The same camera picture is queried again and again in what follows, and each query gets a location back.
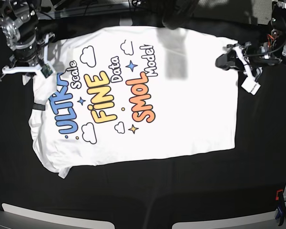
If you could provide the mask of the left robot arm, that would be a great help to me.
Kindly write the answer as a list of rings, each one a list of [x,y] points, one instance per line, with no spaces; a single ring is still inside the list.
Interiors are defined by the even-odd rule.
[[[286,65],[286,0],[272,1],[268,31],[260,42],[229,44],[215,66],[225,71],[233,69],[250,73],[257,82],[264,68]]]

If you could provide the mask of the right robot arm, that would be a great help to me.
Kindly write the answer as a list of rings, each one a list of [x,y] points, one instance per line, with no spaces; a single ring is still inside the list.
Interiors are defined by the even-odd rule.
[[[40,0],[3,0],[0,25],[12,51],[10,63],[1,70],[0,81],[7,74],[24,73],[29,78],[41,74],[45,78],[55,73],[48,60],[48,47],[53,32],[38,29],[38,13],[43,11]]]

